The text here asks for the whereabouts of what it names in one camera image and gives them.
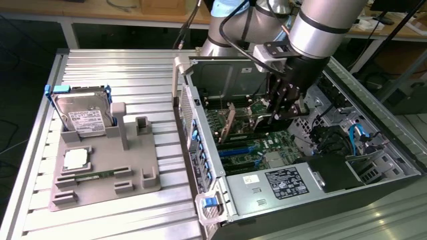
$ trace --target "computer chassis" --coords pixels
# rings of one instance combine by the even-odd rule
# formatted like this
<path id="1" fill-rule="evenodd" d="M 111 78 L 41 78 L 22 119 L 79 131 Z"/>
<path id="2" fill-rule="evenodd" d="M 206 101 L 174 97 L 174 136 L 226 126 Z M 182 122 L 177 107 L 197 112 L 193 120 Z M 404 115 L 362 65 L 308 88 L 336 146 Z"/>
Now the computer chassis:
<path id="1" fill-rule="evenodd" d="M 388 111 L 376 105 L 378 102 L 373 96 L 361 90 L 362 86 L 333 58 L 306 91 L 304 103 L 309 114 L 290 119 L 286 132 L 293 136 L 301 156 L 312 155 L 316 148 L 309 136 L 313 125 L 334 127 L 348 133 L 349 127 L 360 124 L 366 133 L 380 133 L 369 141 L 370 146 L 380 148 L 368 153 L 364 143 L 354 143 L 356 152 L 362 155 L 349 154 L 334 169 L 344 169 L 345 181 L 350 175 L 348 181 L 356 185 L 340 189 L 340 184 L 336 185 L 342 179 L 340 172 L 324 174 L 321 167 L 316 168 L 313 164 L 318 162 L 304 160 L 228 175 L 204 108 L 208 101 L 220 100 L 222 110 L 222 101 L 226 108 L 225 103 L 234 98 L 244 98 L 256 91 L 261 96 L 265 89 L 256 88 L 265 75 L 245 58 L 192 57 L 184 60 L 189 67 L 186 71 L 181 61 L 174 59 L 173 75 L 179 72 L 182 81 L 173 98 L 173 111 L 200 229 L 206 239 L 250 239 L 353 210 L 422 176 L 425 147 L 390 114 L 386 117 L 378 115 L 378 112 L 388 114 Z M 200 96 L 201 89 L 213 94 Z M 318 119 L 332 104 L 332 94 L 338 95 L 341 102 Z M 369 102 L 377 112 L 366 106 Z M 402 136 L 412 145 L 404 144 Z"/>

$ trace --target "side panel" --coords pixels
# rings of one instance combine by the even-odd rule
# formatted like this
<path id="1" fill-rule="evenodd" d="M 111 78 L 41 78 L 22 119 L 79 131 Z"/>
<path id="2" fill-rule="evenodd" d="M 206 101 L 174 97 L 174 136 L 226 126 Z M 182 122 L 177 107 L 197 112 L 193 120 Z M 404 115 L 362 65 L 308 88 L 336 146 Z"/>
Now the side panel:
<path id="1" fill-rule="evenodd" d="M 246 240 L 366 206 L 412 184 L 420 176 L 381 184 L 222 226 L 213 240 Z"/>

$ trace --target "hard drive label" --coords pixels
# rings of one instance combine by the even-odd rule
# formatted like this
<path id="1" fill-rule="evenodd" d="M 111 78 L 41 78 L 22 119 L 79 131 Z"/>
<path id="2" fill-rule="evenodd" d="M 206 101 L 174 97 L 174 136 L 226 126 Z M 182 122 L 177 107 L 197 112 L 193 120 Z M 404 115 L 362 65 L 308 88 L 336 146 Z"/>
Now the hard drive label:
<path id="1" fill-rule="evenodd" d="M 265 177 L 278 200 L 309 192 L 294 167 L 265 172 Z"/>
<path id="2" fill-rule="evenodd" d="M 99 110 L 69 112 L 69 119 L 78 134 L 105 131 Z"/>

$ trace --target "aluminum extrusion table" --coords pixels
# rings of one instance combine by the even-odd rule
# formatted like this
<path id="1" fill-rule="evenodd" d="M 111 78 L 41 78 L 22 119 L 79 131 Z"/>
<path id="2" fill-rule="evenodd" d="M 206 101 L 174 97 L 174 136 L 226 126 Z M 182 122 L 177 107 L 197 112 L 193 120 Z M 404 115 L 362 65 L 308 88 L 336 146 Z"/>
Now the aluminum extrusion table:
<path id="1" fill-rule="evenodd" d="M 47 210 L 61 121 L 42 99 L 0 239 L 201 238 L 171 110 L 171 60 L 177 55 L 194 55 L 194 51 L 71 50 L 55 56 L 50 85 L 107 83 L 111 101 L 126 103 L 123 121 L 146 116 L 151 122 L 161 190 Z"/>
<path id="2" fill-rule="evenodd" d="M 1 240 L 201 239 L 170 103 L 171 62 L 178 55 L 193 56 L 196 53 L 192 50 L 71 50 L 69 54 L 55 56 L 49 84 L 107 83 L 113 101 L 126 102 L 125 121 L 131 121 L 135 116 L 146 116 L 151 121 L 162 189 L 47 211 L 59 121 L 43 98 L 3 215 Z M 350 77 L 334 66 L 334 61 L 328 66 L 342 79 Z M 357 94 L 364 94 L 365 90 L 357 90 L 361 87 L 357 83 L 348 84 Z M 380 113 L 382 106 L 376 106 L 378 102 L 370 104 Z M 398 129 L 404 127 L 394 126 L 393 131 Z M 366 207 L 260 236 L 256 240 L 427 239 L 425 184 L 424 177 Z"/>

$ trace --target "white sticker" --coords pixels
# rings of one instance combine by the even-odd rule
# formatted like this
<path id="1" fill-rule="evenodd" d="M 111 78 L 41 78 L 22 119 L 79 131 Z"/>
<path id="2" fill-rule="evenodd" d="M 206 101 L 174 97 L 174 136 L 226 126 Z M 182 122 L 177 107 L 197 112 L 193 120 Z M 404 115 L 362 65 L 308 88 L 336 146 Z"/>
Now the white sticker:
<path id="1" fill-rule="evenodd" d="M 241 73 L 242 74 L 248 74 L 250 72 L 252 72 L 252 68 L 250 67 L 241 68 Z"/>
<path id="2" fill-rule="evenodd" d="M 244 184 L 253 184 L 253 183 L 257 183 L 260 179 L 257 175 L 249 175 L 242 177 L 242 181 L 244 181 Z"/>
<path id="3" fill-rule="evenodd" d="M 105 131 L 99 110 L 69 112 L 69 119 L 78 134 Z"/>

